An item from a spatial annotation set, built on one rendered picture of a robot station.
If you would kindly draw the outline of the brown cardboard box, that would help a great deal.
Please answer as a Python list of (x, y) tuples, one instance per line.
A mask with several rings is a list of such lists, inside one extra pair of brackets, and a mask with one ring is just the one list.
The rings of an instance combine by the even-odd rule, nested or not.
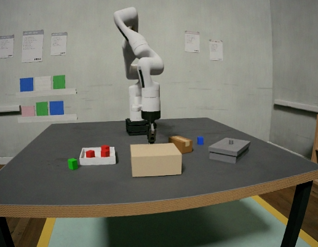
[(174, 143), (181, 154), (189, 153), (193, 149), (193, 141), (181, 136), (169, 137), (169, 143)]

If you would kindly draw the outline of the blue block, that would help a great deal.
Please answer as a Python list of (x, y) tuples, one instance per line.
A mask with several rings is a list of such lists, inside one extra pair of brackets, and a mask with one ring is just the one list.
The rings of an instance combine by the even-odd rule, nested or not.
[(198, 137), (197, 137), (197, 143), (198, 143), (198, 145), (203, 145), (203, 143), (204, 143), (204, 138), (203, 138), (202, 136), (198, 136)]

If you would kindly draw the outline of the green block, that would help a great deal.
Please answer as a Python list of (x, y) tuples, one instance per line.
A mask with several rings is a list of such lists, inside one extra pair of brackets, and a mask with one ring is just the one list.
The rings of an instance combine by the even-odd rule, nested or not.
[(69, 169), (71, 170), (78, 169), (78, 161), (76, 159), (69, 159), (68, 166), (69, 166)]

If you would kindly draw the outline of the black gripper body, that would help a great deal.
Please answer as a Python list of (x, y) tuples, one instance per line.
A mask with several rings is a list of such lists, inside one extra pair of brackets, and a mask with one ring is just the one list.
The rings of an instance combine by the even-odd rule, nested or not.
[(147, 120), (149, 132), (149, 129), (151, 129), (151, 124), (153, 124), (155, 128), (155, 120), (161, 118), (161, 111), (141, 111), (141, 118)]

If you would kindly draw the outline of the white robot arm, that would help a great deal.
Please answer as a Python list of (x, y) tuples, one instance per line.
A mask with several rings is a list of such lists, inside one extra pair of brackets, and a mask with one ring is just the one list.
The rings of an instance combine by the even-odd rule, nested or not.
[[(126, 78), (128, 80), (138, 79), (136, 84), (129, 87), (130, 120), (144, 120), (141, 118), (141, 111), (161, 110), (160, 85), (153, 81), (151, 76), (162, 74), (164, 63), (160, 56), (151, 49), (147, 40), (138, 33), (136, 8), (118, 10), (113, 17), (118, 30), (124, 36), (122, 52)], [(140, 59), (138, 64), (131, 65), (136, 58)], [(132, 110), (131, 105), (133, 105)]]

